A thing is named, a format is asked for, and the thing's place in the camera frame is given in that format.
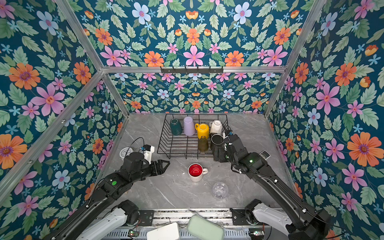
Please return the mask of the black mug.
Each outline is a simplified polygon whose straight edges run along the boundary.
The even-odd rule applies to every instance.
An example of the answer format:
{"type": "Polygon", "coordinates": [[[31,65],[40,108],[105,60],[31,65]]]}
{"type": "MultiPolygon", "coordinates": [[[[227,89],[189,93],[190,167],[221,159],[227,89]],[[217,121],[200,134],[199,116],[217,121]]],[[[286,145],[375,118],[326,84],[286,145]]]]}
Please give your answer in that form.
{"type": "Polygon", "coordinates": [[[211,134],[211,150],[214,151],[216,148],[221,148],[224,143],[224,138],[220,134],[211,134]]]}

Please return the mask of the olive green glass tumbler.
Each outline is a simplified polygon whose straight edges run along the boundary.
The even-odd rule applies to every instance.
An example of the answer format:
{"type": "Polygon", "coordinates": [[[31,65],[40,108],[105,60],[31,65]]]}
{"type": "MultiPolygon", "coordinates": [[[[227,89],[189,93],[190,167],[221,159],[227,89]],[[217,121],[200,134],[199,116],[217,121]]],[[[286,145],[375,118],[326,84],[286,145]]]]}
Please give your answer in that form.
{"type": "Polygon", "coordinates": [[[209,149],[208,140],[205,136],[202,136],[198,141],[198,150],[202,153],[206,152],[209,149]]]}

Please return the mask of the white ceramic mug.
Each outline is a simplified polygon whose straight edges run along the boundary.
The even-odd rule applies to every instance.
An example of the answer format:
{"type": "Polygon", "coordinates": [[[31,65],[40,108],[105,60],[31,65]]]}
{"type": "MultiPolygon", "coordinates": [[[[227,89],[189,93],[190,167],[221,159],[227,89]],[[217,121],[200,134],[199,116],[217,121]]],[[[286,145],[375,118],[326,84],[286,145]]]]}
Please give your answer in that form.
{"type": "Polygon", "coordinates": [[[223,130],[223,124],[220,120],[214,120],[214,121],[210,122],[210,133],[211,134],[221,135],[222,130],[223,130]]]}

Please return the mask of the white mug red inside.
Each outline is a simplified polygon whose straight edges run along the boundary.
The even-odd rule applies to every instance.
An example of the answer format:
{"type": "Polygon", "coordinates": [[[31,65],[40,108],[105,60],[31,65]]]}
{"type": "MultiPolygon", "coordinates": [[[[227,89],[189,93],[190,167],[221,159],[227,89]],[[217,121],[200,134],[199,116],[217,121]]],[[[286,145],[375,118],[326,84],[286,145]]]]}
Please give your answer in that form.
{"type": "Polygon", "coordinates": [[[208,169],[203,168],[200,164],[191,164],[188,168],[188,174],[192,182],[199,182],[205,174],[208,173],[208,169]]]}

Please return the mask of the yellow mug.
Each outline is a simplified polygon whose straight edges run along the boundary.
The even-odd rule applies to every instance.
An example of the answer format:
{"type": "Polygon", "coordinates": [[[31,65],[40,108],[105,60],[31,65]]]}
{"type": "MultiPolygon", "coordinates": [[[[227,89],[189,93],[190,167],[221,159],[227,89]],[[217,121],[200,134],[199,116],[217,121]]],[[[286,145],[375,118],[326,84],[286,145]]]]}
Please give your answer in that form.
{"type": "Polygon", "coordinates": [[[209,126],[207,124],[205,124],[205,123],[195,124],[195,129],[197,131],[197,135],[198,135],[199,140],[202,138],[205,138],[205,139],[209,138],[210,130],[209,130],[209,126]]]}

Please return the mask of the clear glass tumbler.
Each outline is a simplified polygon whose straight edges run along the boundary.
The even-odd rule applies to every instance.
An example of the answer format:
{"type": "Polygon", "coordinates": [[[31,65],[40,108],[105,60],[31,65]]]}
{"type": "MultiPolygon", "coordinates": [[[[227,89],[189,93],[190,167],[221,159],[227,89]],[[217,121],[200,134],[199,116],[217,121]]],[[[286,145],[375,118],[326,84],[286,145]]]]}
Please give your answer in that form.
{"type": "Polygon", "coordinates": [[[212,194],[217,199],[225,199],[229,193],[228,186],[225,183],[218,182],[212,187],[212,194]]]}

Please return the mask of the dark green mug cream inside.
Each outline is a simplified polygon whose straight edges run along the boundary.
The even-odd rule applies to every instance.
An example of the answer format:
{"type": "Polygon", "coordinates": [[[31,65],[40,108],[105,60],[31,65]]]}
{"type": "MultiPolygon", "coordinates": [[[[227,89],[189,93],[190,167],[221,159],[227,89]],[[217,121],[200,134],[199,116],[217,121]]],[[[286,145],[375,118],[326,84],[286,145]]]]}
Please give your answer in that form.
{"type": "Polygon", "coordinates": [[[170,128],[174,136],[179,136],[183,133],[181,122],[176,118],[170,120],[170,128]]]}

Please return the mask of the lilac plastic cup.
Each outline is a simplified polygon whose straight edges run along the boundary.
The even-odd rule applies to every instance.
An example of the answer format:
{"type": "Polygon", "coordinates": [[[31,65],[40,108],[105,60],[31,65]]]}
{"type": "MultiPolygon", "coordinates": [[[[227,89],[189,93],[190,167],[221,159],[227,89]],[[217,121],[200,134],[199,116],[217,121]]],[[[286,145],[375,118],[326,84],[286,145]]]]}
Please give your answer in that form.
{"type": "Polygon", "coordinates": [[[184,120],[184,134],[191,137],[195,134],[195,123],[192,117],[185,117],[184,120]]]}

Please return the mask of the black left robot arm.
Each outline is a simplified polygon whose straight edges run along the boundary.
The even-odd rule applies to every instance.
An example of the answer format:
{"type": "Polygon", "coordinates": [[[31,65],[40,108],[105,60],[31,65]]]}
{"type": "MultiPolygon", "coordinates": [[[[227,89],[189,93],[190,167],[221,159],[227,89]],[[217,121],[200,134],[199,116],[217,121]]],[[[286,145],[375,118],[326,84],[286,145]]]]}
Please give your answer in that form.
{"type": "Polygon", "coordinates": [[[170,164],[166,160],[148,162],[143,153],[131,153],[124,158],[119,170],[98,183],[91,197],[44,239],[75,240],[105,209],[129,191],[135,182],[164,174],[170,164]]]}

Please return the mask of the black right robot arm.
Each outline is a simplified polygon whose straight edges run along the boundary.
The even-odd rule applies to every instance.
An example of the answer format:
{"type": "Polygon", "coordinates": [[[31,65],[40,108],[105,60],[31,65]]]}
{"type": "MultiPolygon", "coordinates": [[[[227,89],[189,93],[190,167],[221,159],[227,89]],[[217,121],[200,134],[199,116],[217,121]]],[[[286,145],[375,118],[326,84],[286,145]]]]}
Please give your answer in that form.
{"type": "Polygon", "coordinates": [[[248,152],[237,135],[211,137],[214,159],[230,163],[231,170],[246,175],[261,186],[282,208],[277,211],[255,199],[245,207],[249,223],[264,223],[285,234],[290,240],[323,240],[331,226],[331,216],[307,204],[274,172],[267,162],[270,154],[248,152]]]}

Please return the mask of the small white round timer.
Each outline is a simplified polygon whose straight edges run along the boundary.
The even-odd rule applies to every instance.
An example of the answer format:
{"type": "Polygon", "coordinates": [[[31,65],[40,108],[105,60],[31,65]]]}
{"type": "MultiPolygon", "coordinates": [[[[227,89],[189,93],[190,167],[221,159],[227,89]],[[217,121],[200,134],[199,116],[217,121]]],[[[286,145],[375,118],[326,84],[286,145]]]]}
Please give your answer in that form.
{"type": "Polygon", "coordinates": [[[131,148],[131,147],[126,147],[126,148],[123,148],[120,153],[119,153],[119,156],[120,158],[123,160],[126,156],[129,156],[134,150],[131,148]]]}

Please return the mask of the white rectangular box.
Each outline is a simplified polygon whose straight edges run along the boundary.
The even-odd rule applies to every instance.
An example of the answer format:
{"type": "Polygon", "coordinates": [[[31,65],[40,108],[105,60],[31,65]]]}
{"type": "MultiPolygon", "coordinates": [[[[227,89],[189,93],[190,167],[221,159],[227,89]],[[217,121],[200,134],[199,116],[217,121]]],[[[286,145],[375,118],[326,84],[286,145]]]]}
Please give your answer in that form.
{"type": "Polygon", "coordinates": [[[151,230],[147,233],[147,240],[179,240],[180,230],[177,223],[151,230]]]}

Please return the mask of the pale green rectangular box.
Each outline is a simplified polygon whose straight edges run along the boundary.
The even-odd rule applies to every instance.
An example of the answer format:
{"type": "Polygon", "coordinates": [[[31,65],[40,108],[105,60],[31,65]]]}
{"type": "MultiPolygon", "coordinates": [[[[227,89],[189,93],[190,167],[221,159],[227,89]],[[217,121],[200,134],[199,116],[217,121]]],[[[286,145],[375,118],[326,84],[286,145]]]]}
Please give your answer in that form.
{"type": "Polygon", "coordinates": [[[187,231],[200,240],[223,240],[225,236],[225,230],[222,227],[198,215],[190,218],[187,231]]]}

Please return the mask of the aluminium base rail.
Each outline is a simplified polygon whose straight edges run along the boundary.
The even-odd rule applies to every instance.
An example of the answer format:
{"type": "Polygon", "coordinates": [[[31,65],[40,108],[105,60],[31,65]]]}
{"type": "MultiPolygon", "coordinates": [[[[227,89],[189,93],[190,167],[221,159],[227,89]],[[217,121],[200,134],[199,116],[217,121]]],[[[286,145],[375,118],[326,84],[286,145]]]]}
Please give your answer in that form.
{"type": "Polygon", "coordinates": [[[244,209],[237,208],[160,208],[139,210],[139,220],[133,225],[118,223],[112,227],[117,229],[135,229],[137,227],[162,227],[177,223],[180,227],[187,226],[193,215],[202,217],[224,228],[261,228],[263,226],[275,229],[285,229],[292,226],[293,222],[281,208],[256,207],[252,211],[255,219],[249,221],[244,209]]]}

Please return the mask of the black wall hook rail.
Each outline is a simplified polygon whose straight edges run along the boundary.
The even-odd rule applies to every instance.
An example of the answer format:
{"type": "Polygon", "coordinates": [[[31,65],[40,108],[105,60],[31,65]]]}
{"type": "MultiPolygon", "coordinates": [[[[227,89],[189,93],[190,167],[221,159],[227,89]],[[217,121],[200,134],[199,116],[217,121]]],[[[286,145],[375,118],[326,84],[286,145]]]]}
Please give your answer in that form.
{"type": "Polygon", "coordinates": [[[218,67],[160,67],[162,74],[222,74],[224,68],[218,67]]]}

